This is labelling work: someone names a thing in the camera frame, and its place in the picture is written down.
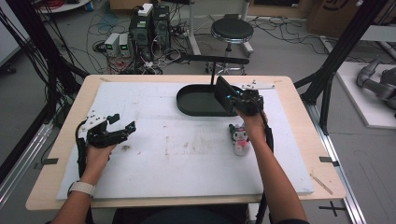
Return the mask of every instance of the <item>wooden table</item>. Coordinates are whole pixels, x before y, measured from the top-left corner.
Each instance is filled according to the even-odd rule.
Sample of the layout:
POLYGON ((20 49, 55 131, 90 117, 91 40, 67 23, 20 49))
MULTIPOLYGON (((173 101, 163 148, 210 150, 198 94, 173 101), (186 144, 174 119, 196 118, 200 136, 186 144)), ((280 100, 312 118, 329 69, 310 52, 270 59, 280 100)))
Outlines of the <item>wooden table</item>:
MULTIPOLYGON (((346 191, 331 162, 321 162, 319 157, 328 157, 318 133, 309 118, 300 96, 288 77, 228 76, 231 84, 247 83, 253 79, 275 83, 278 97, 290 122, 297 145, 301 151, 306 169, 311 175, 315 192, 299 195, 301 200, 342 199, 346 191)), ((49 158, 59 158, 57 164, 45 165, 27 200, 29 210, 59 209, 63 201, 56 200, 63 173, 75 144, 75 130, 86 118, 99 85, 103 82, 185 82, 209 83, 210 76, 89 76, 85 79, 76 101, 54 143, 49 158)), ((160 206, 211 203, 256 203, 261 195, 238 195, 216 197, 150 198, 93 200, 92 207, 160 206)))

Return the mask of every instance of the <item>sleeve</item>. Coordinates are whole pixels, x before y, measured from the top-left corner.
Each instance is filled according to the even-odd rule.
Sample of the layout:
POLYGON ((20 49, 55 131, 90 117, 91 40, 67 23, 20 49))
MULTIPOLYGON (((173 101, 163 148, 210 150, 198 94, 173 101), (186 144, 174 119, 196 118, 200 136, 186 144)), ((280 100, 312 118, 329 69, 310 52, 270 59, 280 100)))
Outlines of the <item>sleeve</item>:
POLYGON ((285 219, 280 222, 277 222, 276 224, 309 224, 309 222, 300 220, 300 219, 285 219))

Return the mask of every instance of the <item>stool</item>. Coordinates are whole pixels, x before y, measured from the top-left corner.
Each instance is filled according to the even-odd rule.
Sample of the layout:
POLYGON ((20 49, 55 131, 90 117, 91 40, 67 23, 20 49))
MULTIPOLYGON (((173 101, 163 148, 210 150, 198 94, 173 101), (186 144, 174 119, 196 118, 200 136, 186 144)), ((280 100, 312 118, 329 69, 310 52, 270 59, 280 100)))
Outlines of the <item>stool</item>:
MULTIPOLYGON (((253 27, 246 21, 241 21, 237 18, 223 18, 213 22, 211 33, 212 35, 221 41, 227 43, 227 49, 225 50, 225 57, 230 57, 231 44, 243 44, 248 42, 253 36, 253 27)), ((241 75, 245 74, 245 67, 241 65, 239 68, 230 68, 227 63, 216 64, 220 68, 218 74, 228 74, 230 71, 241 71, 241 75)), ((210 73, 211 69, 216 69, 213 64, 206 64, 206 72, 210 73)))

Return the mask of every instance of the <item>small plush toy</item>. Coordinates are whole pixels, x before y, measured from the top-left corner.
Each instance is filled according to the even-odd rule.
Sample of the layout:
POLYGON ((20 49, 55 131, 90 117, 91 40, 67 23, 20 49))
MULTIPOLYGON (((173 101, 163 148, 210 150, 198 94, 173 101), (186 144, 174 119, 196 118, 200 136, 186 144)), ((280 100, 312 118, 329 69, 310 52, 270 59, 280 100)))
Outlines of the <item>small plush toy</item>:
POLYGON ((230 128, 231 138, 233 139, 233 152, 238 156, 246 156, 250 150, 250 143, 248 142, 245 126, 242 125, 239 127, 238 124, 235 124, 235 126, 230 124, 228 127, 230 128))

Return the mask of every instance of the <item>white watch strap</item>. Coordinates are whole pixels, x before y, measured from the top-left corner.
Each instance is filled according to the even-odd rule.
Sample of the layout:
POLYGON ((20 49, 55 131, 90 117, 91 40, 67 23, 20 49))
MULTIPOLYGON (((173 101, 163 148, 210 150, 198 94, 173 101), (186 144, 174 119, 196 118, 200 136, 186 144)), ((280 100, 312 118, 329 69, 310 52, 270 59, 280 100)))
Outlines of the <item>white watch strap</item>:
POLYGON ((89 194, 93 198, 93 194, 95 193, 96 186, 90 185, 84 182, 74 182, 70 187, 69 194, 71 191, 80 191, 86 194, 89 194))

